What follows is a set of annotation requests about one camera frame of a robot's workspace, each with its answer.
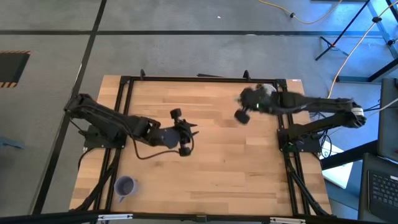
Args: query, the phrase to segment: wooden table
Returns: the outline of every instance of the wooden table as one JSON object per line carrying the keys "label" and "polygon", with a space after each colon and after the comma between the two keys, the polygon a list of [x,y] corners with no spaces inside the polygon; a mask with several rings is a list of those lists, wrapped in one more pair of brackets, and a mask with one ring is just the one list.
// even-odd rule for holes
{"label": "wooden table", "polygon": [[[98,103],[114,108],[120,78],[116,75],[103,78]],[[189,157],[172,153],[144,161],[136,157],[128,139],[121,153],[118,177],[135,178],[139,190],[121,203],[114,195],[111,210],[291,216],[286,169],[277,143],[277,117],[251,113],[246,126],[234,120],[233,114],[239,107],[234,98],[247,86],[247,83],[134,82],[129,114],[156,119],[166,127],[173,125],[169,111],[181,108],[183,118],[198,125],[193,131],[199,134]],[[300,80],[287,80],[287,86],[289,91],[303,93]],[[294,123],[310,121],[307,112],[293,117]],[[141,156],[165,150],[140,142],[137,146]],[[308,153],[300,155],[306,186],[322,208],[331,212],[319,161]],[[79,206],[96,185],[103,156],[104,149],[95,149],[82,160],[70,208]],[[104,208],[107,191],[105,186],[100,208]],[[302,212],[297,186],[295,191]]]}

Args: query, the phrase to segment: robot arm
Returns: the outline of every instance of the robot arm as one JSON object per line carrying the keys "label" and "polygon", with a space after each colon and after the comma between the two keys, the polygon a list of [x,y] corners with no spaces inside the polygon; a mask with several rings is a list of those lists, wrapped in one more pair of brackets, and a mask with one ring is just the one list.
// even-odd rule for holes
{"label": "robot arm", "polygon": [[101,135],[113,138],[109,127],[121,130],[123,133],[137,141],[150,146],[166,146],[169,149],[180,144],[180,156],[189,156],[190,149],[186,146],[196,133],[191,132],[191,127],[196,126],[181,119],[180,109],[170,112],[174,119],[174,126],[160,128],[156,120],[143,116],[126,116],[113,111],[94,101],[90,95],[79,94],[65,106],[65,111],[72,118],[85,119],[100,130]]}
{"label": "robot arm", "polygon": [[247,124],[250,117],[248,111],[258,111],[268,114],[298,113],[301,111],[326,112],[335,115],[311,123],[305,128],[309,131],[324,131],[325,129],[345,126],[348,128],[359,128],[365,124],[366,118],[363,109],[351,99],[325,99],[312,98],[292,92],[270,91],[267,85],[257,85],[255,89],[245,88],[239,97],[242,108],[235,112],[235,118]]}

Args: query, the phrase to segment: gray floor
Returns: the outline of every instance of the gray floor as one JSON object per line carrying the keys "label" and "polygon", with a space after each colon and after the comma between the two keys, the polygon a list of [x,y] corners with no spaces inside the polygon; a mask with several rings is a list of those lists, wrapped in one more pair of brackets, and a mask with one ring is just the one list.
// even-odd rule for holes
{"label": "gray floor", "polygon": [[[386,7],[383,0],[372,2],[378,12]],[[90,30],[99,4],[100,0],[3,0],[0,29]],[[333,5],[311,0],[278,4],[306,21],[320,17]],[[256,0],[114,0],[107,3],[100,30],[342,30],[361,4],[343,3],[324,21],[305,26]],[[365,31],[371,18],[365,9],[350,30]],[[396,22],[390,12],[383,23],[395,37]],[[0,35],[0,50],[32,51],[17,88],[0,89],[0,136],[25,144],[23,150],[0,150],[1,217],[29,213],[87,40],[87,36]],[[349,52],[358,40],[345,37],[338,46]],[[142,68],[148,75],[191,77],[197,73],[240,77],[247,69],[256,78],[302,79],[307,95],[325,97],[345,59],[333,51],[314,61],[325,48],[318,37],[99,36],[81,92],[97,97],[103,75],[138,75]],[[341,74],[369,76],[391,60],[384,40],[370,37]],[[332,97],[353,97],[367,108],[377,104],[379,92],[380,85],[338,83]],[[376,139],[377,119],[377,115],[370,117],[361,129],[339,130],[331,136],[333,144],[350,149]],[[44,212],[68,209],[82,143],[83,138],[70,127]],[[352,217],[337,209],[335,213]]]}

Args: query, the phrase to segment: cable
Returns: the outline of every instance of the cable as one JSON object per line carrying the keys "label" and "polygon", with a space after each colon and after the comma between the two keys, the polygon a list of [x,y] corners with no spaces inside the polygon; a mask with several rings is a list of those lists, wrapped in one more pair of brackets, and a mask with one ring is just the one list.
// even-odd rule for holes
{"label": "cable", "polygon": [[99,178],[98,183],[95,185],[94,189],[90,192],[90,194],[86,197],[86,199],[83,201],[83,203],[80,206],[72,210],[87,211],[89,209],[89,207],[95,200],[96,196],[99,194],[100,191],[102,191],[104,184],[107,183],[109,177],[111,176],[111,174],[114,173],[115,169],[117,168],[115,166],[116,160],[117,157],[114,156],[112,163],[109,165],[104,175],[101,178]]}
{"label": "cable", "polygon": [[382,110],[384,110],[384,109],[386,109],[386,108],[388,108],[390,105],[392,105],[392,104],[395,103],[396,101],[398,101],[398,98],[394,99],[394,100],[391,101],[389,104],[387,104],[386,106],[383,106],[382,108],[380,108],[380,109],[377,110],[376,112],[370,114],[369,117],[370,117],[370,116],[373,116],[374,114],[379,113],[380,111],[382,111]]}
{"label": "cable", "polygon": [[[193,137],[192,137],[192,136],[190,136],[190,139],[191,139],[191,142],[192,142],[192,146],[191,146],[191,147],[192,147],[192,148],[191,148],[191,152],[192,152],[193,149],[195,148],[195,141],[193,140]],[[166,151],[162,151],[162,152],[155,153],[155,154],[153,154],[153,155],[151,155],[151,156],[141,157],[141,156],[138,154],[137,144],[136,144],[136,140],[134,140],[134,138],[132,138],[132,143],[134,144],[134,150],[135,150],[135,152],[136,152],[137,158],[138,158],[138,159],[141,159],[141,160],[150,159],[150,158],[153,158],[153,157],[155,157],[155,156],[159,156],[159,155],[161,155],[161,154],[165,154],[165,153],[169,153],[169,152],[176,152],[177,154],[180,154],[177,150],[166,150]]]}
{"label": "cable", "polygon": [[177,154],[179,154],[179,152],[176,151],[176,150],[166,150],[166,151],[162,151],[162,152],[155,153],[155,154],[153,154],[153,155],[151,155],[151,156],[141,157],[141,156],[138,154],[138,149],[137,149],[136,140],[132,139],[132,143],[134,144],[134,150],[135,150],[135,152],[136,152],[137,158],[138,158],[138,159],[142,159],[142,160],[144,160],[144,159],[150,159],[150,158],[153,158],[153,157],[155,157],[155,156],[159,156],[159,155],[161,155],[161,154],[165,154],[165,153],[169,153],[169,152],[176,152]]}
{"label": "cable", "polygon": [[[377,114],[377,113],[379,113],[380,111],[382,111],[382,110],[388,108],[390,105],[392,105],[392,104],[395,103],[396,101],[398,101],[398,98],[396,98],[395,100],[391,101],[391,102],[390,102],[389,104],[387,104],[386,106],[383,106],[382,108],[378,109],[376,112],[370,114],[370,115],[368,116],[368,118],[371,117],[371,116],[373,116],[373,115],[375,115],[375,114]],[[330,133],[329,135],[331,136],[332,134],[335,134],[335,133],[336,133],[337,131],[339,131],[341,128],[343,128],[343,127],[339,127],[338,129],[336,129],[335,131],[333,131],[333,132]]]}
{"label": "cable", "polygon": [[332,150],[331,150],[331,148],[332,148],[332,144],[331,144],[331,139],[330,139],[330,136],[329,136],[329,135],[327,135],[327,134],[325,134],[325,135],[324,135],[324,137],[323,137],[323,139],[322,139],[322,144],[321,144],[321,146],[322,146],[322,148],[323,148],[323,144],[325,143],[325,141],[326,141],[326,138],[328,138],[328,139],[329,139],[329,143],[330,143],[330,149],[329,149],[329,154],[328,154],[328,156],[325,156],[325,155],[322,153],[322,156],[323,156],[324,158],[327,158],[327,157],[329,157],[329,156],[331,155],[331,152],[332,152]]}
{"label": "cable", "polygon": [[[390,107],[388,107],[388,108],[394,109],[394,108],[398,108],[398,106],[390,106]],[[363,110],[363,111],[364,111],[364,112],[369,112],[369,111],[374,111],[374,110],[379,110],[379,109],[381,109],[381,108],[366,109],[366,110]]]}
{"label": "cable", "polygon": [[375,108],[375,107],[377,107],[377,106],[380,106],[380,103],[378,103],[378,104],[376,104],[376,105],[374,105],[374,106],[371,106],[371,107],[369,107],[368,109],[363,109],[363,111],[367,111],[367,110],[373,109],[373,108]]}
{"label": "cable", "polygon": [[[395,1],[394,3],[392,3],[391,5],[389,5],[385,10],[383,10],[381,12],[381,14],[378,16],[378,18],[380,18],[389,8],[391,8],[393,5],[397,4],[398,1]],[[333,79],[333,82],[331,83],[331,87],[329,90],[329,95],[328,98],[330,98],[331,96],[331,92],[333,90],[333,87],[335,85],[336,79],[338,77],[338,75],[340,74],[341,70],[343,69],[343,67],[346,65],[348,59],[351,57],[351,55],[353,54],[353,52],[356,50],[356,48],[362,43],[362,41],[365,39],[365,37],[367,36],[367,34],[370,32],[370,30],[374,27],[374,25],[376,25],[375,22],[373,22],[373,24],[369,27],[369,29],[365,32],[365,34],[362,36],[361,40],[355,45],[355,47],[352,49],[352,51],[348,54],[346,60],[344,61],[344,63],[342,64],[342,66],[340,67],[340,69],[338,70],[337,74],[335,75],[335,78]]]}
{"label": "cable", "polygon": [[79,131],[83,131],[81,128],[79,128],[79,126],[78,126],[75,122],[72,121],[71,118],[69,119],[69,121],[70,121],[77,129],[79,129]]}
{"label": "cable", "polygon": [[80,169],[80,163],[81,163],[81,160],[83,159],[83,157],[87,154],[87,153],[89,153],[91,150],[93,150],[94,148],[89,148],[89,149],[87,149],[81,156],[80,156],[80,158],[79,158],[79,162],[77,163],[77,170],[79,171],[79,169]]}
{"label": "cable", "polygon": [[317,20],[315,20],[315,21],[312,21],[312,22],[305,22],[305,21],[302,21],[301,19],[297,18],[297,16],[296,16],[293,12],[290,12],[289,10],[287,10],[286,8],[284,8],[284,7],[282,7],[282,6],[279,6],[279,5],[273,4],[273,3],[269,3],[269,2],[266,2],[266,1],[263,1],[263,0],[259,0],[259,2],[261,2],[261,3],[267,4],[267,5],[269,5],[269,6],[277,7],[277,8],[279,8],[279,9],[281,9],[281,10],[283,10],[283,11],[289,13],[291,17],[293,17],[293,18],[296,19],[297,21],[301,22],[302,24],[306,24],[306,25],[314,24],[314,23],[319,22],[319,21],[321,21],[322,19],[326,18],[327,16],[329,16],[329,15],[337,8],[337,6],[340,5],[340,3],[341,3],[342,1],[343,1],[343,0],[340,0],[335,6],[333,6],[332,9],[329,10],[328,13],[326,13],[326,14],[325,14],[324,16],[322,16],[321,18],[319,18],[319,19],[317,19]]}
{"label": "cable", "polygon": [[311,115],[311,118],[315,117],[316,115],[318,115],[318,119],[319,119],[320,117],[326,118],[326,116],[325,116],[323,113],[321,113],[321,112],[314,112],[314,113]]}

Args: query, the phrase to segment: black metal frame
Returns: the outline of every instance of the black metal frame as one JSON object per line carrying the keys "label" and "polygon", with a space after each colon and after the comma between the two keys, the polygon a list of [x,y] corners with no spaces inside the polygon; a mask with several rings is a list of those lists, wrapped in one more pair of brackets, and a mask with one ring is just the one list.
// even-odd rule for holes
{"label": "black metal frame", "polygon": [[324,50],[315,60],[319,60],[322,56],[324,56],[329,50],[337,50],[339,52],[341,52],[342,54],[344,54],[345,56],[348,57],[348,54],[346,52],[344,52],[343,50],[339,49],[338,47],[336,47],[337,42],[340,40],[340,38],[344,35],[344,33],[348,30],[348,28],[351,26],[351,24],[355,21],[355,19],[360,15],[360,13],[363,11],[363,9],[368,5],[368,3],[370,2],[370,0],[367,0],[363,6],[361,7],[361,9],[356,13],[356,15],[353,17],[353,19],[348,23],[348,25],[344,28],[344,30],[341,32],[341,34],[337,37],[337,39],[331,43],[328,40],[326,40],[324,37],[321,37],[321,40],[325,41],[328,44],[328,48],[326,50]]}
{"label": "black metal frame", "polygon": [[[0,35],[88,35],[88,43],[85,49],[85,53],[83,54],[83,58],[81,60],[81,67],[76,76],[76,81],[73,85],[73,88],[70,93],[70,97],[75,96],[81,87],[81,83],[83,81],[83,77],[86,71],[86,67],[90,58],[91,51],[93,49],[94,41],[97,35],[290,35],[290,36],[335,36],[340,35],[341,32],[338,31],[267,31],[267,30],[98,30],[100,26],[100,22],[104,13],[105,5],[107,0],[101,0],[101,4],[99,5],[98,13],[96,15],[95,22],[93,24],[92,30],[0,30]],[[347,36],[361,36],[363,35],[363,31],[346,31],[344,35]],[[388,36],[384,29],[381,29],[377,32],[370,32],[369,36],[383,36],[384,39]],[[145,80],[148,81],[183,81],[186,78],[164,78],[164,77],[145,77]],[[191,78],[191,81],[195,82],[210,82],[207,81],[207,78]],[[247,82],[247,80],[242,78],[220,78],[217,79],[218,82]],[[251,82],[261,82],[261,81],[270,81],[274,80],[264,80],[264,79],[251,79]],[[289,124],[292,123],[291,115],[288,116]],[[50,184],[52,181],[53,174],[55,172],[55,167],[58,162],[58,158],[60,156],[60,152],[62,149],[62,144],[65,140],[65,135],[68,129],[70,117],[67,114],[63,115],[62,121],[60,123],[59,129],[57,131],[56,138],[53,142],[52,149],[50,151],[49,160],[45,166],[45,174],[40,180],[39,192],[35,198],[34,204],[32,205],[32,214],[40,214],[42,212],[42,208],[45,203],[45,198],[47,196],[47,192],[49,191]],[[103,168],[106,167],[109,163],[109,155],[111,150],[105,149],[105,155],[107,159],[104,158]],[[300,158],[297,153],[295,156],[296,164],[300,164]],[[95,207],[99,207],[98,196]]]}
{"label": "black metal frame", "polygon": [[177,220],[181,218],[181,221],[190,220],[194,222],[212,222],[212,221],[230,221],[230,222],[245,222],[248,217],[253,222],[262,223],[282,223],[282,219],[286,222],[296,221],[294,223],[308,223],[308,224],[379,224],[378,222],[364,222],[359,220],[349,220],[344,218],[335,217],[323,217],[315,215],[296,215],[292,217],[270,217],[270,216],[242,216],[242,215],[231,215],[228,219],[222,215],[208,215],[203,217],[201,215],[176,215],[176,214],[146,214],[146,213],[116,213],[109,212],[107,210],[97,211],[84,211],[84,212],[63,212],[63,213],[51,213],[51,214],[40,214],[40,215],[24,215],[19,217],[5,217],[0,218],[0,222],[4,224],[70,224],[70,223],[86,223],[96,222],[99,218],[105,218],[106,215],[124,215],[129,219],[159,219],[159,220]]}
{"label": "black metal frame", "polygon": [[[386,2],[388,5],[391,5],[390,0],[386,0]],[[378,16],[378,14],[377,14],[376,10],[374,9],[371,2],[368,3],[368,8],[373,17]],[[391,12],[394,15],[396,21],[398,22],[398,13],[396,11],[397,6],[394,5],[394,7],[391,7],[390,9],[391,9]],[[377,28],[379,29],[379,31],[382,33],[382,37],[383,37],[384,41],[386,41],[386,44],[387,44],[394,60],[392,62],[390,62],[389,64],[387,64],[385,67],[382,67],[380,70],[378,70],[376,73],[374,73],[370,77],[354,77],[354,76],[340,75],[336,79],[337,82],[378,83],[378,84],[380,84],[381,80],[384,77],[386,77],[388,74],[390,74],[391,72],[393,72],[395,69],[398,68],[398,66],[396,66],[398,64],[398,52],[394,48],[394,45],[389,44],[389,41],[392,40],[390,38],[390,35],[387,33],[386,29],[384,28],[382,21],[376,23],[376,25],[377,25]]]}
{"label": "black metal frame", "polygon": [[347,150],[345,152],[337,153],[333,156],[321,159],[322,170],[331,169],[334,167],[342,166],[349,162],[361,160],[363,159],[363,155],[365,153],[377,155],[377,144],[378,140],[374,140],[361,146]]}
{"label": "black metal frame", "polygon": [[[135,81],[164,81],[164,82],[220,82],[220,83],[267,83],[273,85],[276,89],[279,87],[282,89],[282,91],[287,91],[287,85],[286,85],[286,80],[273,80],[273,79],[258,79],[258,78],[250,78],[249,73],[245,71],[244,75],[242,78],[223,78],[223,77],[212,77],[211,75],[207,75],[205,77],[147,77],[145,75],[145,72],[141,70],[141,75],[139,77],[126,77],[123,76],[121,77],[120,83],[119,83],[119,90],[118,90],[118,95],[116,97],[116,104],[115,104],[115,110],[118,110],[121,104],[121,97],[123,94],[123,89],[125,84],[129,84],[128,87],[128,92],[127,92],[127,97],[126,97],[126,102],[124,106],[124,114],[128,114],[129,111],[129,105],[131,102],[131,95],[132,95],[132,88],[133,88],[133,83]],[[282,115],[278,115],[277,117],[278,122],[279,122],[279,129],[284,128],[284,120]],[[291,114],[287,115],[287,119],[289,124],[293,124],[293,117]],[[119,165],[119,160],[120,160],[120,153],[122,149],[116,149],[115,152],[115,170],[112,173],[110,177],[110,183],[109,183],[109,189],[108,189],[108,194],[106,197],[106,204],[105,204],[105,210],[110,211],[111,208],[111,202],[112,202],[112,197],[113,197],[113,185],[116,181],[116,175],[117,175],[117,170],[118,170],[118,165]],[[103,159],[103,164],[101,167],[101,175],[100,178],[104,175],[105,170],[108,168],[108,163],[109,163],[109,157],[110,157],[110,152],[111,149],[105,149],[105,154],[104,154],[104,159]],[[304,176],[303,176],[303,170],[302,170],[302,164],[300,160],[300,155],[299,152],[294,152],[294,159],[295,159],[295,166],[297,169],[297,175],[300,177],[300,179],[304,182]],[[290,200],[291,200],[291,206],[292,206],[292,213],[294,215],[298,215],[298,206],[297,206],[297,199],[296,199],[296,194],[295,194],[295,189],[294,189],[294,180],[293,177],[287,172],[288,166],[287,166],[287,160],[290,160],[290,155],[289,153],[284,153],[284,161],[285,161],[285,168],[286,168],[286,174],[287,174],[287,182],[288,182],[288,187],[289,187],[289,195],[290,195]],[[99,209],[100,207],[100,198],[101,198],[101,192],[96,196],[95,201],[94,201],[94,209]],[[303,210],[304,214],[309,215],[310,214],[310,207],[305,199],[305,197],[302,195],[302,200],[303,200]],[[223,216],[223,215],[177,215],[177,214],[150,214],[147,213],[143,216],[143,218],[166,218],[166,219],[176,219],[176,220],[196,220],[198,222],[203,222],[207,221],[210,217],[217,217],[217,220],[230,220],[230,216]],[[244,217],[244,220],[246,221],[264,221],[266,218],[269,217],[264,217],[264,216],[241,216]]]}

